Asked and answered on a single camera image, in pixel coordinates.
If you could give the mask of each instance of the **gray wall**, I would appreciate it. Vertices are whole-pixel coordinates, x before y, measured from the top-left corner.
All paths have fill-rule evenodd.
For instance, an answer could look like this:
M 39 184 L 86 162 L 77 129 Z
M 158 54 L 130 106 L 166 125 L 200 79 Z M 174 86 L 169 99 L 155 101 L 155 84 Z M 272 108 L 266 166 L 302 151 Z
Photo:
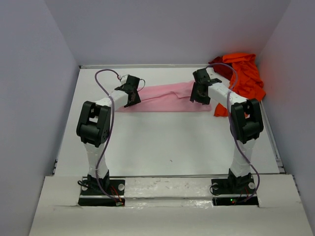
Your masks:
M 285 169 L 315 232 L 315 1 L 293 0 L 261 55 L 264 99 Z
M 0 32 L 0 235 L 26 236 L 78 67 L 43 0 L 1 0 Z
M 206 63 L 260 53 L 289 0 L 46 0 L 79 64 Z

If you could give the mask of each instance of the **folded pink towel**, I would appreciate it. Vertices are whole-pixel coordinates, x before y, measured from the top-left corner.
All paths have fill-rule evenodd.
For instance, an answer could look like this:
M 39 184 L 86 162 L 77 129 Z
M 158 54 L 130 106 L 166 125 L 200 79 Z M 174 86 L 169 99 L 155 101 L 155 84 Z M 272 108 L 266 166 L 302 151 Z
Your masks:
M 190 102 L 194 81 L 171 85 L 144 87 L 139 91 L 141 102 L 131 107 L 121 107 L 118 112 L 203 112 L 211 105 Z

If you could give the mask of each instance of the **folded fabric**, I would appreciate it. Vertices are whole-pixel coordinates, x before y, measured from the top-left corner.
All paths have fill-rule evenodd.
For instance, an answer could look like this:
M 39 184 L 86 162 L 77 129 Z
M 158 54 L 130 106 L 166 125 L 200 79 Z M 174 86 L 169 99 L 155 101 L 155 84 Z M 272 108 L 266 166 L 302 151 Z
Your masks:
M 256 98 L 258 101 L 261 101 L 266 95 L 266 92 L 262 89 L 264 83 L 259 77 L 259 72 L 255 65 L 255 57 L 255 54 L 234 53 L 223 56 L 223 63 L 232 63 L 232 67 L 237 72 L 238 82 L 233 91 L 245 98 Z M 230 87 L 234 84 L 235 79 L 236 77 L 233 74 Z M 221 104 L 218 104 L 215 110 L 215 116 L 226 117 L 227 109 Z
M 211 105 L 190 102 L 194 81 L 171 85 L 144 87 L 139 91 L 141 102 L 130 107 L 119 108 L 118 112 L 203 112 Z
M 216 57 L 214 58 L 211 62 L 209 62 L 209 64 L 213 64 L 213 63 L 223 63 L 223 58 L 222 57 Z M 233 71 L 228 68 L 227 66 L 224 65 L 214 65 L 213 66 L 213 70 L 218 73 L 219 75 L 227 78 L 228 80 L 231 80 L 232 75 L 233 75 Z

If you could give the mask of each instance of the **orange cloth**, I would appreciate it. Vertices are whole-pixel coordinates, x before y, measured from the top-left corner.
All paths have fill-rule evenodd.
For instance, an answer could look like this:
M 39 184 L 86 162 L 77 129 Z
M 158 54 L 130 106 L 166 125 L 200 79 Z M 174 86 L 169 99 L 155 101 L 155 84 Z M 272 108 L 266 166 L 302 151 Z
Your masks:
M 237 94 L 248 98 L 256 98 L 261 101 L 266 95 L 266 92 L 262 89 L 264 83 L 259 77 L 258 69 L 255 65 L 255 54 L 247 53 L 234 53 L 223 56 L 223 63 L 232 63 L 232 67 L 236 70 L 238 75 L 238 82 L 233 91 Z M 230 87 L 234 84 L 235 74 L 233 74 Z M 216 117 L 226 117 L 227 109 L 218 104 L 215 110 Z

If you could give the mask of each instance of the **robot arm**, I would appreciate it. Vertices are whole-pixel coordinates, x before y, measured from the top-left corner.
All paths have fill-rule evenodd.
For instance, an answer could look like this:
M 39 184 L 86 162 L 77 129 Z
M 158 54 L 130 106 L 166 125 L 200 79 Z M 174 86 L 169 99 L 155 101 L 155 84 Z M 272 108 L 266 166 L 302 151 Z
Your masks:
M 260 104 L 256 99 L 248 100 L 235 92 L 230 92 L 219 79 L 211 79 L 206 69 L 199 69 L 193 73 L 195 83 L 192 88 L 190 100 L 202 104 L 210 104 L 210 98 L 215 99 L 231 113 L 234 133 L 239 148 L 251 160 L 252 149 L 255 140 L 263 130 L 263 121 L 260 111 Z M 220 193 L 239 193 L 245 186 L 252 182 L 249 163 L 241 155 L 235 146 L 234 158 L 229 169 L 229 176 L 226 182 L 221 182 L 216 190 Z
M 97 187 L 96 166 L 104 150 L 104 143 L 109 136 L 112 109 L 114 107 L 116 111 L 120 107 L 128 107 L 141 102 L 137 92 L 139 81 L 139 78 L 130 75 L 126 80 L 121 81 L 122 85 L 115 88 L 110 94 L 114 105 L 109 97 L 96 102 L 86 101 L 83 103 L 76 132 L 84 143 L 88 155 L 90 169 L 87 185 Z M 97 174 L 102 188 L 106 190 L 109 186 L 109 170 L 105 158 L 101 159 Z

